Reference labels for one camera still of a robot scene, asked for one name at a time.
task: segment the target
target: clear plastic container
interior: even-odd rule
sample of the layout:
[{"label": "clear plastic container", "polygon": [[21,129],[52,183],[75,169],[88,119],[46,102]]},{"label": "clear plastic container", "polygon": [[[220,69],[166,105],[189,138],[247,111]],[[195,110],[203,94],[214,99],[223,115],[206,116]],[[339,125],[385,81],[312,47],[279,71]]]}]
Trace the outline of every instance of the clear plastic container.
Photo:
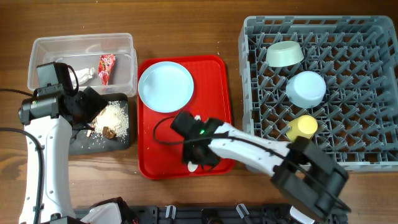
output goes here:
[{"label": "clear plastic container", "polygon": [[[103,54],[116,56],[116,63],[106,86],[101,84],[98,76],[98,64]],[[36,66],[49,62],[63,62],[74,70],[94,67],[94,77],[82,84],[79,90],[90,86],[99,94],[136,94],[137,57],[131,34],[70,35],[36,39],[30,55],[27,80],[27,87],[31,91],[39,87]]]}]

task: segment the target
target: red candy wrapper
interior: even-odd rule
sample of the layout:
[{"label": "red candy wrapper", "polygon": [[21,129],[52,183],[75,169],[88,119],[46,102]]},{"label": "red candy wrapper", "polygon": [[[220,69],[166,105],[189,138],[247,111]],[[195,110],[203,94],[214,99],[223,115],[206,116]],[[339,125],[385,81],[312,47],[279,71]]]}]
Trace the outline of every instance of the red candy wrapper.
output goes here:
[{"label": "red candy wrapper", "polygon": [[101,77],[102,85],[108,84],[115,61],[114,54],[101,55],[99,58],[98,75]]}]

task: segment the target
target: yellow cup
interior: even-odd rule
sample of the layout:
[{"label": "yellow cup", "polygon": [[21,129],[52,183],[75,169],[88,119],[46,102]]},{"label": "yellow cup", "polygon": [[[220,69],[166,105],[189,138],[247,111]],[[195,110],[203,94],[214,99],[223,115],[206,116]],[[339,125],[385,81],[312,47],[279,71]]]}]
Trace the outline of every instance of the yellow cup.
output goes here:
[{"label": "yellow cup", "polygon": [[296,118],[287,125],[289,125],[291,129],[286,132],[286,136],[291,141],[296,140],[297,136],[311,139],[318,129],[317,120],[310,115],[303,115]]}]

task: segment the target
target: dish rack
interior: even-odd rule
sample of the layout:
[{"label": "dish rack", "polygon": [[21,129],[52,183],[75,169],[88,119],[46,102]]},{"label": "dish rack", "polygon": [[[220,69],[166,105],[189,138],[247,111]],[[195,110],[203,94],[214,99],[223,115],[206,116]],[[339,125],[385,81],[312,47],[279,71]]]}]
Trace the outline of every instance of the dish rack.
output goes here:
[{"label": "dish rack", "polygon": [[[269,67],[267,48],[293,40],[301,63]],[[250,16],[239,35],[243,130],[288,141],[287,123],[317,119],[312,141],[347,170],[398,170],[398,42],[386,16]],[[302,71],[326,81],[320,105],[303,109],[286,97],[287,81]]]}]

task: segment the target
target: wood surface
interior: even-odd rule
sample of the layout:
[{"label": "wood surface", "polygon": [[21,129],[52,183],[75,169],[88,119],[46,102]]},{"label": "wood surface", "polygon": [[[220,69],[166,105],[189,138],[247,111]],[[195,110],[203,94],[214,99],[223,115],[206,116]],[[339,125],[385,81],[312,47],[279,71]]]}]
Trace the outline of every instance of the wood surface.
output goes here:
[{"label": "wood surface", "polygon": [[[387,15],[395,1],[4,1],[0,5],[0,88],[27,89],[33,41],[59,35],[128,32],[139,64],[148,58],[219,53],[228,71],[234,125],[242,126],[238,36],[254,15]],[[0,126],[23,128],[23,95],[1,93]],[[25,195],[24,136],[0,134],[0,223],[17,223]],[[122,196],[129,205],[260,205],[286,202],[269,178],[237,166],[226,175],[148,180],[137,166],[137,142],[125,151],[69,158],[74,208]],[[398,174],[351,174],[341,198],[350,223],[398,223]]]}]

